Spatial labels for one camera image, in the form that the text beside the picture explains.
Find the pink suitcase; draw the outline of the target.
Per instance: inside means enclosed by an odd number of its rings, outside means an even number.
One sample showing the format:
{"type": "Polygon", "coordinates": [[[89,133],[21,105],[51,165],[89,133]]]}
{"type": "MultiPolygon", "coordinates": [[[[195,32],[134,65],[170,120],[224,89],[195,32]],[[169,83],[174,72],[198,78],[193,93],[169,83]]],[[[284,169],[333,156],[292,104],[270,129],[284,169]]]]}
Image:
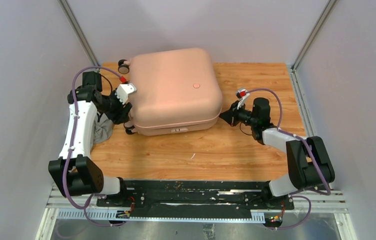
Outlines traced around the pink suitcase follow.
{"type": "Polygon", "coordinates": [[[200,131],[214,126],[223,105],[210,54],[186,48],[130,59],[127,134],[145,136],[200,131]]]}

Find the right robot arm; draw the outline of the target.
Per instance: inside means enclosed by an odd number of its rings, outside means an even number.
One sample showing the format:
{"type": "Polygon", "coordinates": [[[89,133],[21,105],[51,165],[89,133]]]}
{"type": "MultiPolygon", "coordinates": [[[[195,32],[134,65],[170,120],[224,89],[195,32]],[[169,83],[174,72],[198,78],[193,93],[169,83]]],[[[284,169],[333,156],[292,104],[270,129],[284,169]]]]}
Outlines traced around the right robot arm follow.
{"type": "Polygon", "coordinates": [[[288,173],[263,185],[258,197],[260,202],[273,209],[293,193],[304,190],[330,195],[329,183],[334,181],[335,172],[323,139],[283,131],[271,122],[270,112],[269,100],[258,97],[253,101],[252,110],[246,110],[237,100],[219,115],[232,127],[238,124],[249,126],[258,143],[286,154],[288,173]]]}

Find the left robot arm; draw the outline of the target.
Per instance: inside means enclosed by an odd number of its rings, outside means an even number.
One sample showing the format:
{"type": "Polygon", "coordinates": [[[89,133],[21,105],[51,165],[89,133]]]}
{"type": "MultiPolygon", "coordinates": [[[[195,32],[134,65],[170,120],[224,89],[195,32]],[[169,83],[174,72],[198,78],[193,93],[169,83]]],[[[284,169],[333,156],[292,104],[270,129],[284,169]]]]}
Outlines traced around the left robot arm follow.
{"type": "Polygon", "coordinates": [[[122,75],[108,69],[121,83],[110,95],[102,94],[102,76],[98,69],[97,66],[86,67],[74,76],[67,97],[69,123],[66,139],[58,159],[50,161],[48,165],[48,171],[61,194],[79,210],[86,209],[90,201],[79,205],[73,197],[87,194],[91,197],[109,197],[118,207],[129,200],[125,181],[121,177],[105,176],[92,161],[91,150],[98,114],[110,115],[115,124],[127,122],[132,107],[129,96],[137,89],[122,75]]]}

